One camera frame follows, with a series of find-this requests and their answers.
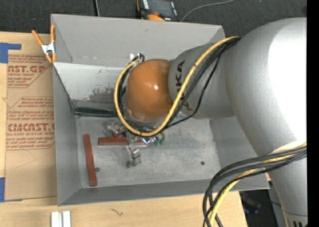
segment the small metal part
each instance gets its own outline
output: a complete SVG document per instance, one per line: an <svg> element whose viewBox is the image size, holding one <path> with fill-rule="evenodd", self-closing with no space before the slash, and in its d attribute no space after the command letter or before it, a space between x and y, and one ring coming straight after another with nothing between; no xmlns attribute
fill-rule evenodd
<svg viewBox="0 0 319 227"><path fill-rule="evenodd" d="M95 174L95 166L94 166L90 135L85 134L83 136L83 141L84 141L84 149L85 149L85 155L86 155L86 163L88 168L90 186L97 186L98 182L97 182L97 178Z"/></svg>
<svg viewBox="0 0 319 227"><path fill-rule="evenodd" d="M71 227L71 212L51 212L50 215L50 226L51 227Z"/></svg>
<svg viewBox="0 0 319 227"><path fill-rule="evenodd" d="M131 166L136 166L139 163L141 163L141 155L140 155L140 150L136 148L135 145L130 144L128 145L128 150L130 152L130 157L131 157Z"/></svg>
<svg viewBox="0 0 319 227"><path fill-rule="evenodd" d="M142 142L144 144L150 144L150 143L154 143L155 145L162 145L164 143L165 137L164 137L164 133L159 133L155 136L151 136L151 137L142 137Z"/></svg>
<svg viewBox="0 0 319 227"><path fill-rule="evenodd" d="M55 42L51 42L48 45L41 46L45 54L49 54L49 52L55 53Z"/></svg>
<svg viewBox="0 0 319 227"><path fill-rule="evenodd" d="M120 135L124 135L126 129L124 125L119 120L111 120L105 122L106 129L110 130L114 137L118 137Z"/></svg>
<svg viewBox="0 0 319 227"><path fill-rule="evenodd" d="M134 145L133 138L136 138L136 137L132 136L132 134L130 132L127 132L127 135L128 135L127 150L129 152L129 156L130 156L130 161L127 162L127 166L134 167L134 166L138 165L139 163L141 163L140 150L138 148L136 148L136 146Z"/></svg>

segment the orange dome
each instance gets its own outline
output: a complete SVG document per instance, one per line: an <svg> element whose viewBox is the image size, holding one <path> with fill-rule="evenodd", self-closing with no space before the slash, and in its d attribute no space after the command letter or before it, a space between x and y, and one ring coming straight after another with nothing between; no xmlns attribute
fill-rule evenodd
<svg viewBox="0 0 319 227"><path fill-rule="evenodd" d="M167 116L172 100L168 91L171 62L162 59L145 61L135 67L127 82L129 113L140 121L155 121Z"/></svg>

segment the black device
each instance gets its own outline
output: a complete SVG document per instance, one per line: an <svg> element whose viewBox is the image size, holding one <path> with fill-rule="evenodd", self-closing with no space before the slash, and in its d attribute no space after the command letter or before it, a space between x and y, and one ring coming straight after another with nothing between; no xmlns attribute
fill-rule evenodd
<svg viewBox="0 0 319 227"><path fill-rule="evenodd" d="M167 0L137 0L137 16L144 20L179 21L175 4Z"/></svg>

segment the black cable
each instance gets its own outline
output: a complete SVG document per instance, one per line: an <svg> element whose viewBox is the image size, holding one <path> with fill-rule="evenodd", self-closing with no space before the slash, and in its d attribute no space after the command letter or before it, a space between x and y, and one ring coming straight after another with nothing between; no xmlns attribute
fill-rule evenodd
<svg viewBox="0 0 319 227"><path fill-rule="evenodd" d="M235 181L239 181L241 179L244 179L244 178L247 178L247 177L252 177L252 176L256 176L256 175L260 175L260 174L263 174L263 173L266 173L266 172L270 172L270 171L273 171L273 170L276 170L276 169L279 169L281 167L284 167L290 163L292 163L293 161L297 161L297 160L300 160L300 159L303 159L303 158L306 158L307 156L307 150L305 149L304 152L302 153L299 153L297 154L297 156L289 159L289 160L286 160L284 163L280 163L280 164L277 164L275 167L270 167L270 168L267 168L267 169L264 169L264 170L260 170L260 171L256 171L256 172L253 172L253 173L250 173L250 174L247 174L247 175L244 175L244 176L241 176L239 178L235 178L233 179L232 181L230 181L229 183L227 183L217 194L215 200L214 200L214 203L216 201L218 201L218 199L220 198L221 194L227 189L227 187L229 185L231 185L233 182ZM203 222L203 227L205 226L205 223L207 224L208 227L211 227L211 224L209 222L209 214L210 212L213 210L214 208L214 203L210 206L210 208L208 209L207 213L205 214L204 216L204 222Z"/></svg>
<svg viewBox="0 0 319 227"><path fill-rule="evenodd" d="M274 166L277 166L278 164L281 164L281 163L285 163L287 160L289 159L292 159L294 158L295 155L292 155L286 159L283 159L283 160L280 160L280 161L277 161L277 162L268 162L268 163L257 163L257 164L253 164L253 165L248 165L248 166L244 166L244 167L241 167L241 168L237 168L237 169L234 169L234 170L231 170L231 171L228 171L226 173L222 173L220 175L218 175L218 173L212 178L205 194L204 194L204 198L203 198L203 214L204 216L206 215L206 212L207 212L207 208L206 208L206 205L207 205L207 199L209 198L209 203L210 205L212 205L212 189L213 187L218 183L220 182L221 180L229 177L229 176L232 176L232 175L235 175L235 174L239 174L239 173L242 173L244 171L247 171L247 170L251 170L251 169L260 169L260 168L265 168L265 167L274 167Z"/></svg>
<svg viewBox="0 0 319 227"><path fill-rule="evenodd" d="M249 170L249 169L255 169L259 166L256 165L250 165L250 166L246 166L246 168L241 168L241 169L236 169L236 170L232 170L228 173L226 173L228 170L238 167L238 166L242 166L242 165L247 165L249 163L253 163L253 162L259 162L259 161L264 161L264 160L269 160L272 158L277 158L277 157L283 157L283 156L287 156L287 155L292 155L292 154L297 154L297 153L302 153L304 152L306 149L305 148L297 148L297 149L292 149L289 151L285 151L285 152L281 152L281 153L276 153L276 154L272 154L272 155L266 155L266 156L262 156L262 157L255 157L255 158L250 158L247 160L243 160L240 162L236 162L233 164L230 164L228 166L226 166L225 168L221 169L220 171L218 171L217 174L214 175L214 177L212 178L205 194L204 194L204 199L203 199L203 212L204 215L206 213L206 204L207 204L207 196L209 196L209 203L210 205L212 205L212 188L213 186L215 186L221 179L226 178L228 176L234 175L234 174L238 174L238 173L242 173L243 171Z"/></svg>
<svg viewBox="0 0 319 227"><path fill-rule="evenodd" d="M208 67L217 59L221 56L221 54L227 50L228 48L234 46L235 44L237 44L237 42L240 40L240 37L236 37L236 38L232 38L226 42L224 42L222 45L220 45L219 47L217 47L216 49L214 49L211 53L209 53L209 55L207 56L207 60L205 61L205 63L203 64L203 66L201 67L200 71L198 72L198 75L193 79L193 82L191 83L190 87L188 88L186 94L183 97L183 100L181 101L181 103L179 103L178 108L175 110L174 114L172 115L172 117L170 118L170 121L167 123L167 126L172 122L172 120L177 116L177 114L181 111L181 109L183 108L183 106L185 105L188 97L190 96L191 92L193 91L194 87L196 86L197 82L199 81L199 79L203 76L203 74L205 73L205 71L208 69ZM206 81L206 83L209 82L210 78L212 77L212 75L214 74L215 70L216 70L217 66L215 66L214 71L212 72L212 74L210 74L209 79Z"/></svg>

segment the cardboard box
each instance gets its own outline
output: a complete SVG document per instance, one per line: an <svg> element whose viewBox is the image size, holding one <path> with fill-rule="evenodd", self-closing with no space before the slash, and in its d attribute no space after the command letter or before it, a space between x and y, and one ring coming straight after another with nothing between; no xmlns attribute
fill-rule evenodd
<svg viewBox="0 0 319 227"><path fill-rule="evenodd" d="M39 35L46 44L47 34ZM5 200L56 196L52 65L31 33L0 32L0 42L21 44L3 63L1 139L5 137Z"/></svg>

